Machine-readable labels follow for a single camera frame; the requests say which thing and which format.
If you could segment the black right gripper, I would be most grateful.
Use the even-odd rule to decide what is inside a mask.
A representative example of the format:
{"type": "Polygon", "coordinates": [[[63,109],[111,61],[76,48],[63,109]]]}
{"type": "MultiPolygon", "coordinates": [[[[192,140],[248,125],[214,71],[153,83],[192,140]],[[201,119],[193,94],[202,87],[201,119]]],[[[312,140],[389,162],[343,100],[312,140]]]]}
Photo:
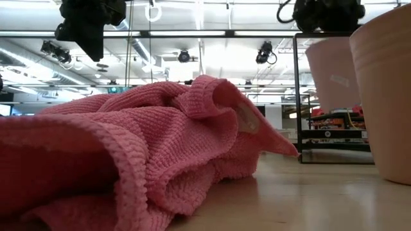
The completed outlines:
{"type": "Polygon", "coordinates": [[[353,32],[364,16],[361,0],[296,0],[292,14],[302,32],[353,32]]]}

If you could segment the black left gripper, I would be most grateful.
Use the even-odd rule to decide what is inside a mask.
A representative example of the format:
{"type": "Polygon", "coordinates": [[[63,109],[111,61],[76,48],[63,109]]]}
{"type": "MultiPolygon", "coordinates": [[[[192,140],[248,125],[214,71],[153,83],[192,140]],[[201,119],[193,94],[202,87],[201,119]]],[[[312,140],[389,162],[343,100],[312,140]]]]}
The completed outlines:
{"type": "Polygon", "coordinates": [[[77,25],[119,26],[126,17],[127,0],[62,0],[60,14],[65,19],[55,30],[60,41],[75,41],[93,62],[103,58],[103,31],[82,31],[76,38],[77,25]]]}

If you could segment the pink cup with white sticker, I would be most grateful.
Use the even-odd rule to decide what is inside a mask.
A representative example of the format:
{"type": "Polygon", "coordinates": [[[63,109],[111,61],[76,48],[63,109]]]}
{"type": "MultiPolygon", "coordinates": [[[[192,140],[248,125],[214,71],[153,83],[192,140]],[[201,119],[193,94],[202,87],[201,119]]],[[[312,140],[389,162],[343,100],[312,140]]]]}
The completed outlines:
{"type": "Polygon", "coordinates": [[[316,42],[306,50],[306,56],[323,111],[361,104],[349,38],[316,42]]]}

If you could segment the pink ribbed cup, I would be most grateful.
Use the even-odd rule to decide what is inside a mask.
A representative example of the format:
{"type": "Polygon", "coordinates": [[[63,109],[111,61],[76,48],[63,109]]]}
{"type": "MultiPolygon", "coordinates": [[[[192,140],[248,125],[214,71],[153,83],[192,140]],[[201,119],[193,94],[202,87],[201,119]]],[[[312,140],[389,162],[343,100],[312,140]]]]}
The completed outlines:
{"type": "Polygon", "coordinates": [[[380,176],[411,185],[411,3],[349,39],[369,144],[380,176]]]}

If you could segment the background shelf with red items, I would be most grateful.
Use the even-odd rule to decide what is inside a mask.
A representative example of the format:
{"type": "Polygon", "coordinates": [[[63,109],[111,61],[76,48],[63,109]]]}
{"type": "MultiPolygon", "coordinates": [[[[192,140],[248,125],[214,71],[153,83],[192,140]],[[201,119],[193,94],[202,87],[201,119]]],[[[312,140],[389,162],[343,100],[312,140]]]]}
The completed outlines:
{"type": "Polygon", "coordinates": [[[311,109],[308,118],[310,130],[365,130],[365,120],[361,106],[336,108],[326,112],[320,107],[311,109]]]}

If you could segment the black vertical rig pole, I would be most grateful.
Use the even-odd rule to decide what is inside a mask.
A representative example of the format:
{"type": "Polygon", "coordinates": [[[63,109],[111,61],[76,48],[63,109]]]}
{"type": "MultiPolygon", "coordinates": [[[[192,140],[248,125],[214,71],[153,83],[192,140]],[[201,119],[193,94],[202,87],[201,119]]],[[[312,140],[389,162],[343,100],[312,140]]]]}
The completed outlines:
{"type": "Polygon", "coordinates": [[[129,87],[129,83],[130,83],[133,16],[134,16],[134,0],[131,0],[128,20],[127,20],[128,37],[127,37],[127,56],[126,56],[126,67],[125,67],[125,87],[129,87]]]}

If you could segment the black rig crossbar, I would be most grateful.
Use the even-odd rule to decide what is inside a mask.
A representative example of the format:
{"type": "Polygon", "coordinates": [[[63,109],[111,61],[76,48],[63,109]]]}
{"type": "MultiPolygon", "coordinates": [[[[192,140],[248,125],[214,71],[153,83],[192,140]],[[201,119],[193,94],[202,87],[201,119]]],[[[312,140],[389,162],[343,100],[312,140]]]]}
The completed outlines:
{"type": "Polygon", "coordinates": [[[297,30],[141,30],[141,31],[104,31],[103,38],[321,38],[349,37],[350,33],[302,33],[297,30]]]}

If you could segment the pink knitted cloth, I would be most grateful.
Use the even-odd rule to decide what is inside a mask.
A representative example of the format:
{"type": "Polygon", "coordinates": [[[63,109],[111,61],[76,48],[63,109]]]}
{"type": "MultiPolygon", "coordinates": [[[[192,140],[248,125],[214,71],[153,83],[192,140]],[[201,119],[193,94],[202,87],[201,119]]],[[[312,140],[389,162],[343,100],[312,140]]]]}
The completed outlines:
{"type": "Polygon", "coordinates": [[[213,184],[296,156],[231,82],[151,83],[0,118],[0,231],[166,231],[213,184]]]}

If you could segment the black shelf frame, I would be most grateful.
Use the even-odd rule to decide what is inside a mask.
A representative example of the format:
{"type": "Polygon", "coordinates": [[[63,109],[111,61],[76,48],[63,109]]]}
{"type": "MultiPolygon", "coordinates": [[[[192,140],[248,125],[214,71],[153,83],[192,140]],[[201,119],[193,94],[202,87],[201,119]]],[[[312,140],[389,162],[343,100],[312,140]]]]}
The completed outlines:
{"type": "Polygon", "coordinates": [[[362,138],[364,130],[310,130],[302,127],[303,105],[314,106],[310,95],[301,94],[299,67],[299,45],[302,39],[314,39],[314,43],[331,37],[292,39],[293,68],[295,81],[295,106],[297,113],[297,142],[301,164],[358,164],[374,163],[367,139],[362,138]]]}

